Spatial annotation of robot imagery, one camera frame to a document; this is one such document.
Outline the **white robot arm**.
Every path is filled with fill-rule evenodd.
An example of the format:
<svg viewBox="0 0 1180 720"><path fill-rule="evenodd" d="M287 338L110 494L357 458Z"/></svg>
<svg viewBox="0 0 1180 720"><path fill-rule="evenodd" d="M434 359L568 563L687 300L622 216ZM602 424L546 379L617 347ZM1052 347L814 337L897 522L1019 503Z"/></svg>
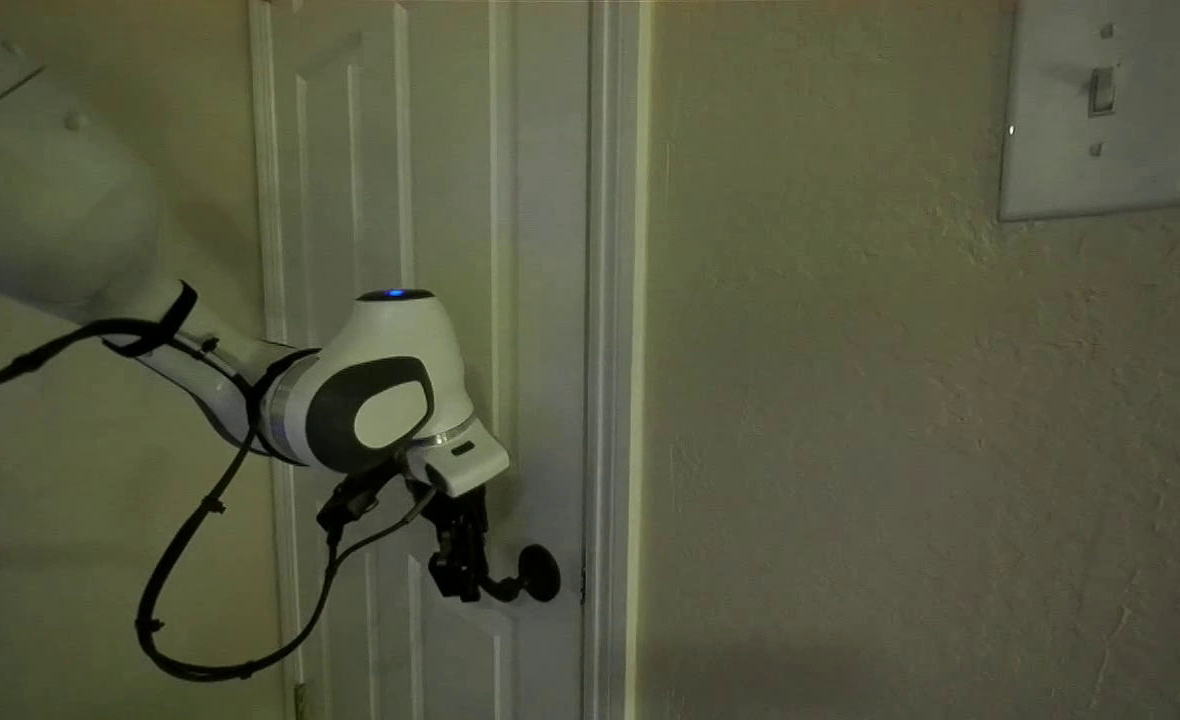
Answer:
<svg viewBox="0 0 1180 720"><path fill-rule="evenodd" d="M255 338L155 260L160 201L130 151L0 37L0 294L97 324L231 438L329 470L408 470L471 494L509 469L465 388L443 304L380 289L321 347Z"/></svg>

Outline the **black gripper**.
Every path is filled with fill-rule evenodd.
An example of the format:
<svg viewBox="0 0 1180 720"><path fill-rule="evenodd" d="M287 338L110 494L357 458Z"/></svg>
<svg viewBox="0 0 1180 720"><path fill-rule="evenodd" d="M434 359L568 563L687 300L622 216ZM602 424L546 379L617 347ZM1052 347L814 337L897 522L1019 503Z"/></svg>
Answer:
<svg viewBox="0 0 1180 720"><path fill-rule="evenodd" d="M434 553L429 554L429 573L434 588L452 598L476 598L489 582L489 512L485 494L434 494L424 506L430 530L434 530Z"/></svg>

